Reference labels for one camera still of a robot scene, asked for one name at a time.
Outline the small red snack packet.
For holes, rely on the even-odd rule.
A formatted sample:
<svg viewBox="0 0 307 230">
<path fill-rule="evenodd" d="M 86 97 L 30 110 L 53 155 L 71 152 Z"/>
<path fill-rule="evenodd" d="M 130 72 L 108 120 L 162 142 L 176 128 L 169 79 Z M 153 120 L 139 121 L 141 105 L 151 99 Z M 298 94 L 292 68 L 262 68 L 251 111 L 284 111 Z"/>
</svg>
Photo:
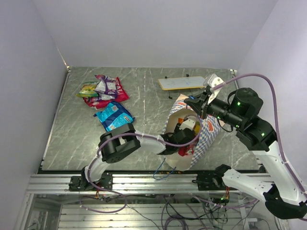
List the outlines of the small red snack packet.
<svg viewBox="0 0 307 230">
<path fill-rule="evenodd" d="M 184 147 L 180 147 L 178 150 L 178 154 L 180 156 L 191 156 L 194 154 L 195 145 L 188 145 Z"/>
</svg>

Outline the blue checkered paper bag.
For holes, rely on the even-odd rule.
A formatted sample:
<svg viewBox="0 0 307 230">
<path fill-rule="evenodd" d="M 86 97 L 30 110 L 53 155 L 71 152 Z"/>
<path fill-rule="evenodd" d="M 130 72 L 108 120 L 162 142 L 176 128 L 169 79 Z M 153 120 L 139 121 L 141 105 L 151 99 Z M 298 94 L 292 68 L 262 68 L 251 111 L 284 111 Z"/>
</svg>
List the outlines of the blue checkered paper bag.
<svg viewBox="0 0 307 230">
<path fill-rule="evenodd" d="M 223 123 L 208 115 L 201 119 L 184 100 L 181 94 L 174 102 L 164 125 L 166 142 L 181 145 L 167 145 L 163 163 L 173 170 L 186 171 L 196 164 L 209 150 L 221 131 Z"/>
</svg>

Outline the blue snack packet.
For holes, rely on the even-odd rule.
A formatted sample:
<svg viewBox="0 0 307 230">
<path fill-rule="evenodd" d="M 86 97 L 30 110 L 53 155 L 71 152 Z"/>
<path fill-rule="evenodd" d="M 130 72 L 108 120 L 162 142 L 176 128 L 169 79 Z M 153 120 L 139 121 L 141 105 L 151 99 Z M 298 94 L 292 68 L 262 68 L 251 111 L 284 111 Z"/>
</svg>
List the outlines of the blue snack packet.
<svg viewBox="0 0 307 230">
<path fill-rule="evenodd" d="M 95 113 L 94 117 L 98 118 L 106 132 L 133 123 L 135 120 L 124 106 L 115 101 L 110 102 L 103 111 Z"/>
</svg>

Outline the red Real chips bag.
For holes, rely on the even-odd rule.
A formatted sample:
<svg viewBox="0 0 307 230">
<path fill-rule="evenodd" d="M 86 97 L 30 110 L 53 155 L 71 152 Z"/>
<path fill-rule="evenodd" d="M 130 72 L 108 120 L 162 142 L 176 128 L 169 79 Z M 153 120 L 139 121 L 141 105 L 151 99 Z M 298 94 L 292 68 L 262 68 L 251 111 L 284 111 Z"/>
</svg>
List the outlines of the red Real chips bag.
<svg viewBox="0 0 307 230">
<path fill-rule="evenodd" d="M 117 89 L 117 95 L 113 96 L 113 98 L 109 100 L 103 100 L 101 96 L 98 97 L 91 97 L 91 98 L 84 98 L 84 102 L 91 108 L 95 110 L 103 109 L 105 108 L 110 102 L 115 101 L 115 102 L 123 102 L 129 99 L 128 94 L 126 91 L 123 89 L 119 77 L 112 78 L 110 76 L 104 76 L 104 75 L 96 75 L 96 77 L 105 79 L 105 80 L 114 80 L 116 84 L 116 89 Z"/>
</svg>

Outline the purple snack packet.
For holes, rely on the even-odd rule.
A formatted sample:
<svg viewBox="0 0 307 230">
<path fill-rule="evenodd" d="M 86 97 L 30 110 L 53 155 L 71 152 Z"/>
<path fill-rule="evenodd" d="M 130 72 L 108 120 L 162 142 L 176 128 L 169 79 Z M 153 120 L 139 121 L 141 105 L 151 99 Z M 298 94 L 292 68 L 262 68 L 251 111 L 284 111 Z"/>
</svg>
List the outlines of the purple snack packet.
<svg viewBox="0 0 307 230">
<path fill-rule="evenodd" d="M 100 80 L 94 89 L 95 92 L 107 95 L 117 95 L 117 80 L 110 76 L 95 75 Z"/>
<path fill-rule="evenodd" d="M 96 103 L 96 102 L 101 102 L 101 101 L 109 101 L 113 99 L 116 99 L 116 97 L 113 95 L 99 93 L 98 96 L 89 98 L 89 102 Z"/>
</svg>

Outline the green Fox's candy bag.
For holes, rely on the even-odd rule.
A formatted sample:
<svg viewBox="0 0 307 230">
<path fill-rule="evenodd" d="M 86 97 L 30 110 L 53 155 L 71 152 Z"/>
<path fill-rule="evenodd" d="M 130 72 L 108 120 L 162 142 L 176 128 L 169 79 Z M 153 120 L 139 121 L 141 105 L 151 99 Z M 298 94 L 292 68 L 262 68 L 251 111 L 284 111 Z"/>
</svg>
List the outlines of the green Fox's candy bag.
<svg viewBox="0 0 307 230">
<path fill-rule="evenodd" d="M 98 83 L 98 81 L 85 82 L 76 96 L 83 98 L 98 97 L 98 93 L 95 91 Z"/>
</svg>

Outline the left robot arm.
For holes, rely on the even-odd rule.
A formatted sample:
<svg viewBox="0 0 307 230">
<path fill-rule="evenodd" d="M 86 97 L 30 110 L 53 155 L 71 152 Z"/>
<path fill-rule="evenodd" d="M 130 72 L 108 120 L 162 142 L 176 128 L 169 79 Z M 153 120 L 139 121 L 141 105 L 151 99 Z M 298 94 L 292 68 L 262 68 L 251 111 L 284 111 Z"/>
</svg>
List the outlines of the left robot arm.
<svg viewBox="0 0 307 230">
<path fill-rule="evenodd" d="M 80 176 L 71 177 L 69 191 L 111 190 L 113 178 L 105 173 L 109 165 L 125 159 L 137 150 L 151 151 L 162 156 L 173 155 L 181 147 L 194 143 L 198 137 L 191 127 L 176 127 L 174 132 L 157 136 L 139 132 L 131 123 L 115 128 L 101 135 L 96 156 L 81 170 Z"/>
</svg>

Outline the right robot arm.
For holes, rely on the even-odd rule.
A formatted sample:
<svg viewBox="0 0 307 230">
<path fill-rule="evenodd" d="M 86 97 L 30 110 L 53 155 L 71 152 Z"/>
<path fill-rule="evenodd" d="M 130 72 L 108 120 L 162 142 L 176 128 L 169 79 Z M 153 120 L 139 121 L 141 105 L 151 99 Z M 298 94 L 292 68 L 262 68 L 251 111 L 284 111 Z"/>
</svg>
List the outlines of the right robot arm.
<svg viewBox="0 0 307 230">
<path fill-rule="evenodd" d="M 208 91 L 184 102 L 201 118 L 210 115 L 235 128 L 236 137 L 260 160 L 273 182 L 261 182 L 222 164 L 214 170 L 212 186 L 218 190 L 225 186 L 238 189 L 263 202 L 279 219 L 306 218 L 307 199 L 287 169 L 277 134 L 269 122 L 258 116 L 263 100 L 251 88 L 238 89 L 231 94 L 233 100 L 227 103 L 210 100 Z"/>
</svg>

